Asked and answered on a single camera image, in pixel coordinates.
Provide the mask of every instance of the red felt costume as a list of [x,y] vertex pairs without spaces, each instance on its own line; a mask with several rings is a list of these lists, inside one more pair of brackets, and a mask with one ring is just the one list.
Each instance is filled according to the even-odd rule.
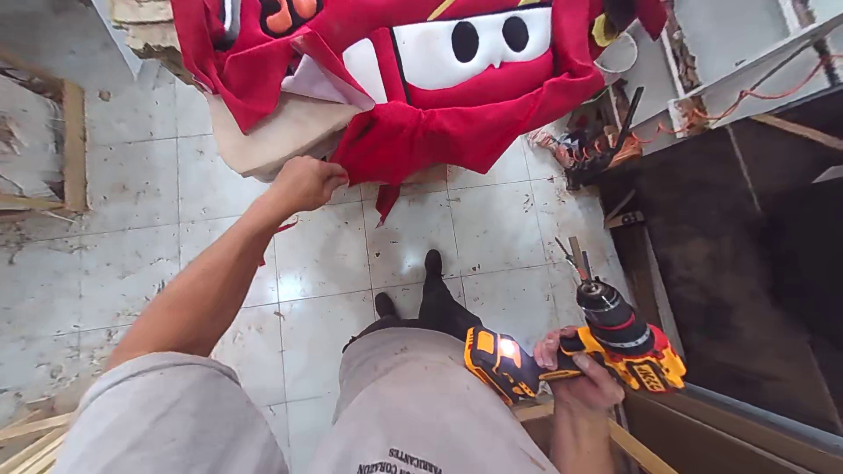
[[[661,32],[666,15],[659,0],[612,1],[631,3],[651,35]],[[226,51],[214,49],[223,34],[219,4],[173,0],[175,26],[185,66],[221,96],[244,133],[275,110],[288,66],[303,54],[365,94],[345,69],[342,52],[364,38],[372,41],[388,102],[357,114],[333,155],[352,184],[397,186],[437,163],[486,173],[518,135],[564,116],[604,87],[593,64],[602,48],[591,35],[603,0],[542,0],[522,7],[518,0],[455,0],[444,10],[442,0],[319,0],[321,10],[277,38],[261,28],[268,20],[260,0],[242,0],[239,33]],[[516,8],[550,8],[550,47],[535,59],[501,62],[451,87],[415,87],[401,66],[413,58],[400,57],[392,29],[424,23],[437,8],[433,21],[469,22]],[[393,189],[379,199],[382,215],[397,195]]]

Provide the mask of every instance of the foot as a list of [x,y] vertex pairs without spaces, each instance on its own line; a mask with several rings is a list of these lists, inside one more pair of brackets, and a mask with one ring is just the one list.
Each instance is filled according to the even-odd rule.
[[398,312],[395,310],[395,303],[392,302],[392,298],[390,298],[386,293],[378,293],[375,295],[374,310],[378,313],[378,318],[398,316]]
[[427,252],[427,256],[424,257],[424,269],[427,272],[427,278],[442,277],[442,254],[439,250]]

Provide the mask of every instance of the hand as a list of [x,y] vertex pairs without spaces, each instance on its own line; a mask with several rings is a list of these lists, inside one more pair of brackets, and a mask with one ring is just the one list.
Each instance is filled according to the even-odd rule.
[[[545,369],[556,369],[559,337],[573,337],[576,332],[575,326],[548,332],[545,339],[535,344],[535,362]],[[549,382],[557,403],[565,403],[578,411],[605,413],[613,405],[623,401],[624,389],[615,382],[606,368],[586,353],[574,354],[573,359],[583,376]]]
[[269,189],[256,204],[279,225],[301,211],[314,211],[324,206],[334,190],[348,184],[348,173],[336,163],[309,156],[288,160]]

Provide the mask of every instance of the black pupil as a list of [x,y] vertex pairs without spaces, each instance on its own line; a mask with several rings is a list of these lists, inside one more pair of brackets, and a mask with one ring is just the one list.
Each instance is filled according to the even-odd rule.
[[509,49],[521,52],[527,47],[529,32],[527,24],[519,17],[509,17],[503,22],[503,39],[506,40]]
[[468,62],[474,59],[479,45],[480,37],[474,25],[467,21],[460,21],[454,26],[454,31],[451,32],[451,47],[454,49],[457,61]]

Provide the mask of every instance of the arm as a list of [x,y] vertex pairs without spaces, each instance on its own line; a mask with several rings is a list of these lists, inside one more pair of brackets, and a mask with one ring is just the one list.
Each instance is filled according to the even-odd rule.
[[348,177],[338,164],[296,157],[243,216],[143,310],[106,370],[148,353],[207,356],[231,326],[276,229],[328,202]]
[[[575,330],[569,326],[549,332],[536,344],[536,362],[555,369],[560,334],[572,336]],[[583,377],[550,382],[554,398],[550,461],[561,474],[611,474],[615,469],[609,450],[607,410],[623,400],[624,390],[588,355],[579,353],[574,362]]]

